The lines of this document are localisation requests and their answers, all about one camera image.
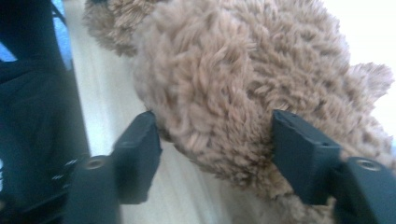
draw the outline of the fluffy brown fur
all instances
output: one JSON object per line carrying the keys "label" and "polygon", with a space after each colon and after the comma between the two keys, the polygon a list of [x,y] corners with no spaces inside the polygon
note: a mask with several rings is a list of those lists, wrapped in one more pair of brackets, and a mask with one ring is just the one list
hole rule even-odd
{"label": "fluffy brown fur", "polygon": [[85,4],[84,23],[99,44],[118,55],[133,56],[132,35],[137,25],[162,0],[107,0]]}
{"label": "fluffy brown fur", "polygon": [[[93,8],[88,17],[108,15]],[[90,28],[117,49],[122,45],[108,37],[113,20]],[[274,109],[329,135],[343,147],[342,158],[363,156],[396,171],[391,138],[370,115],[391,71],[350,66],[338,21],[319,1],[172,0],[131,27],[128,38],[112,38],[136,53],[135,88],[159,127],[205,171],[283,209],[284,223],[332,223],[331,204],[302,205],[272,164]],[[113,31],[103,35],[106,29]]]}

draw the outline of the plush toy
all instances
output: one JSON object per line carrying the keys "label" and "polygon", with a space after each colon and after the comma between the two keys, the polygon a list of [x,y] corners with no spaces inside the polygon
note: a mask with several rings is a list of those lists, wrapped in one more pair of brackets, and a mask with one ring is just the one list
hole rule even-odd
{"label": "plush toy", "polygon": [[350,65],[338,20],[316,0],[88,1],[98,42],[134,57],[140,99],[163,137],[203,170],[283,209],[284,223],[332,223],[303,205],[272,163],[274,109],[296,113],[343,148],[396,171],[371,116],[392,73]]}

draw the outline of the light wooden surface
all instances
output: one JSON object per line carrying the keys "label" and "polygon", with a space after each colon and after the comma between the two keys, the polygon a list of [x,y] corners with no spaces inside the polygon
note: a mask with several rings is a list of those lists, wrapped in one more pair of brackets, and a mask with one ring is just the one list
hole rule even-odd
{"label": "light wooden surface", "polygon": [[[361,3],[355,0],[352,2],[357,5]],[[377,27],[370,35],[364,35],[362,29],[353,27],[352,20],[356,24],[359,19],[370,15],[359,15],[359,13],[351,15],[347,11],[339,11],[334,4],[329,4],[329,7],[342,20],[343,32],[352,34],[350,38],[355,43],[351,45],[352,55],[355,55],[352,57],[353,63],[360,62],[361,55],[375,61],[376,55],[379,59],[378,63],[388,63],[396,68],[394,57],[391,57],[396,52],[394,44],[396,38],[392,31],[382,30],[382,32],[390,32],[390,35],[385,35],[388,43],[378,41],[383,47],[381,54],[377,49],[377,51],[370,49],[375,46],[373,39],[380,40],[380,37],[384,36],[378,32]],[[129,59],[120,58],[112,52],[99,48],[88,36],[86,28],[81,23],[83,8],[84,0],[64,0],[90,149],[92,155],[106,155],[111,151],[117,137],[137,114],[144,111],[144,107],[133,90]],[[357,41],[362,35],[365,37],[361,42]],[[364,62],[370,61],[366,58],[363,58]],[[385,116],[389,113],[395,114],[394,104],[387,103],[380,106],[381,108],[382,118],[384,114]],[[395,119],[389,119],[384,122],[389,125],[392,122],[395,124],[394,121]],[[161,165],[155,175],[148,201],[139,205],[123,206],[124,223],[276,223],[277,214],[258,201],[254,195],[230,189],[213,176],[202,173],[170,144],[164,143],[163,149]]]}

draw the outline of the black device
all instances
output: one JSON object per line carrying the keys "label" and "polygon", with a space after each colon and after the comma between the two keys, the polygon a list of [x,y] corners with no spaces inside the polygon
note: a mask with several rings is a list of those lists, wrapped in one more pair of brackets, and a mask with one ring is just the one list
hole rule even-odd
{"label": "black device", "polygon": [[[391,170],[365,158],[339,159],[340,146],[287,111],[273,115],[274,163],[307,204],[336,199],[339,224],[396,223],[396,179]],[[80,158],[65,166],[70,186],[19,210],[0,203],[1,223],[120,223],[121,203],[148,199],[161,156],[155,117],[136,117],[109,156]]]}
{"label": "black device", "polygon": [[366,158],[339,158],[340,146],[287,111],[273,114],[274,163],[306,204],[336,199],[340,224],[396,223],[396,179],[390,169]]}
{"label": "black device", "polygon": [[[9,143],[10,150],[19,145],[18,142]],[[34,181],[33,186],[26,185],[19,191],[24,193],[26,188],[35,187],[38,195],[51,196],[30,206],[18,206],[15,203],[14,196],[18,196],[19,192],[0,197],[0,223],[120,223],[120,204],[138,204],[148,199],[161,153],[155,117],[149,111],[142,113],[118,139],[111,155],[81,156],[68,162],[62,173],[55,176],[67,179],[64,181],[64,190],[50,193],[45,183],[40,186]],[[19,168],[25,163],[16,164]],[[21,177],[35,172],[31,169],[22,171],[24,173],[7,175],[6,183],[21,183]]]}

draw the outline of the wooden floor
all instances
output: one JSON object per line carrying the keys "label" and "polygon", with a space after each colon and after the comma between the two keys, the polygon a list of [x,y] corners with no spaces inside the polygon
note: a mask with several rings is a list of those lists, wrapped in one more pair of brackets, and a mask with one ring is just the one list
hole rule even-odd
{"label": "wooden floor", "polygon": [[[64,0],[90,149],[92,155],[106,155],[144,107],[132,88],[129,59],[100,49],[87,35],[83,7],[84,0]],[[148,202],[123,206],[123,223],[277,223],[277,214],[253,195],[200,172],[170,144],[163,149]]]}

